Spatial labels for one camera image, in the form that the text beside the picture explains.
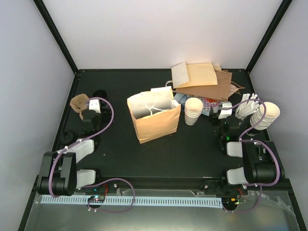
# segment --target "brown paper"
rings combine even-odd
[[[129,99],[127,100],[127,104],[140,143],[145,143],[177,131],[181,111],[180,104],[176,108],[158,112],[140,119],[134,117]]]
[[[218,81],[217,85],[177,88],[175,91],[188,95],[196,95],[215,100],[227,101],[229,97],[232,73],[217,70],[215,70],[215,72]]]
[[[174,88],[217,85],[217,77],[212,63],[181,63],[171,68]]]
[[[87,101],[89,100],[88,96],[86,94],[80,94],[72,98],[69,105],[71,108],[79,113],[79,116],[81,119],[83,119],[82,112],[88,108],[86,105]]]

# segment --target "stack of paper cups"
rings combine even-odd
[[[185,123],[194,125],[201,115],[203,103],[197,98],[189,98],[185,103]]]
[[[272,122],[274,122],[274,120],[280,115],[280,109],[276,104],[271,102],[264,102],[264,104],[266,106],[265,117],[257,126],[254,127],[255,130],[267,129],[272,124]],[[250,125],[253,126],[258,121],[260,121],[263,114],[264,106],[261,105],[259,109],[251,116]]]

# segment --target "white wall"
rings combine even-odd
[[[31,0],[0,3],[0,230],[18,229],[73,72]]]
[[[79,68],[246,68],[282,0],[44,0]]]
[[[293,1],[257,65],[252,81],[280,117],[269,127],[308,225],[308,1]]]

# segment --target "black table surface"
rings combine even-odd
[[[85,70],[81,71],[75,94],[89,97],[99,89],[107,91],[115,118],[101,135],[101,144],[92,154],[82,159],[77,167],[100,169],[104,177],[142,178],[218,178],[223,170],[242,166],[242,159],[226,156],[219,150],[218,141],[208,117],[201,115],[194,126],[184,122],[181,111],[178,130],[170,135],[140,144],[128,111],[127,98],[165,86],[171,80],[171,70]],[[233,71],[232,81],[245,87],[240,93],[252,93],[249,76],[244,71]],[[232,95],[235,104],[242,96]],[[69,109],[62,131],[78,134],[83,122],[78,113]],[[265,140],[265,132],[257,138]]]

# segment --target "paper stack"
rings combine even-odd
[[[212,63],[186,64],[171,68],[176,92],[227,101],[230,95],[232,73],[222,71]]]

